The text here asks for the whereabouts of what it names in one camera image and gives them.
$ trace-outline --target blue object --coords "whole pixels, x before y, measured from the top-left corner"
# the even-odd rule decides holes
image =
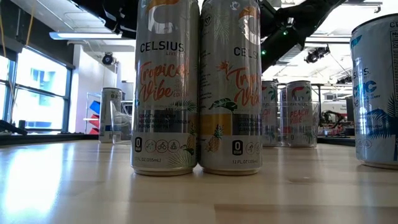
[[[92,109],[96,114],[100,114],[101,103],[94,100],[90,105],[90,109]]]

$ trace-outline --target light wood tabletop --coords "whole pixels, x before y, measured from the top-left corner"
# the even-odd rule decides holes
[[[0,147],[0,223],[398,223],[398,173],[355,148],[263,149],[258,174],[134,174],[129,146]]]

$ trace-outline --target clear cup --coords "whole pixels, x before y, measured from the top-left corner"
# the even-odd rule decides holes
[[[122,113],[122,108],[115,107],[111,100],[111,119],[113,144],[131,144],[131,115]]]
[[[280,145],[316,147],[319,126],[318,102],[284,102],[280,104]]]

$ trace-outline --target celsius can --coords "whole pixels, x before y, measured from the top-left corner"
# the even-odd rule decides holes
[[[312,90],[309,81],[295,81],[286,85],[287,142],[290,147],[313,145]]]
[[[261,83],[262,146],[276,146],[278,144],[278,88],[272,81]]]
[[[181,175],[197,164],[199,6],[140,0],[131,166]]]
[[[286,87],[282,88],[279,93],[279,129],[280,141],[282,146],[287,145],[287,135],[289,126],[287,125],[287,97]]]
[[[260,12],[253,0],[205,1],[201,12],[201,159],[205,172],[262,166]]]
[[[115,108],[121,108],[122,91],[118,88],[103,88],[101,92],[101,109],[99,111],[100,143],[112,143],[113,135],[120,136],[120,130],[112,130],[111,100]]]
[[[355,28],[351,56],[356,157],[398,169],[398,14]]]

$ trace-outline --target nutrition label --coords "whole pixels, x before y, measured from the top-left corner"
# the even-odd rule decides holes
[[[398,30],[391,31],[391,58],[392,58],[392,69],[394,72],[395,81],[395,94],[396,102],[398,102]],[[398,116],[398,105],[396,104],[396,116]]]

